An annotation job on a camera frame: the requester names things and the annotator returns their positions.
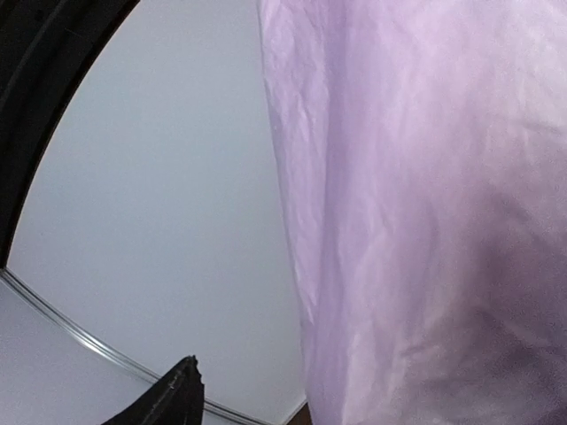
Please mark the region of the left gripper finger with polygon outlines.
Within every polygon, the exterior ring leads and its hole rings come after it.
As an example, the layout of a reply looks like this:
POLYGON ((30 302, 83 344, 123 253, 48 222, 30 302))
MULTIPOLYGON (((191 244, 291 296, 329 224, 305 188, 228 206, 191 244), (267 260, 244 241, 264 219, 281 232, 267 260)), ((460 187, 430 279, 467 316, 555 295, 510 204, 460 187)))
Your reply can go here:
POLYGON ((205 385, 198 360, 188 356, 103 425, 201 425, 204 410, 205 385))

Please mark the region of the purple wrapping paper sheet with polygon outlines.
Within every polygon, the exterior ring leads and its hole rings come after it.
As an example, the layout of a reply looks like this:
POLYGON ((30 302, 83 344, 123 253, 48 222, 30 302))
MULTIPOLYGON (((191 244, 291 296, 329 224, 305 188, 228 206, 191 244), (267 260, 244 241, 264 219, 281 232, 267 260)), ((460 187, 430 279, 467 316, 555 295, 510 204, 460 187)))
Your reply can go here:
POLYGON ((565 2, 259 18, 312 421, 565 423, 565 2))

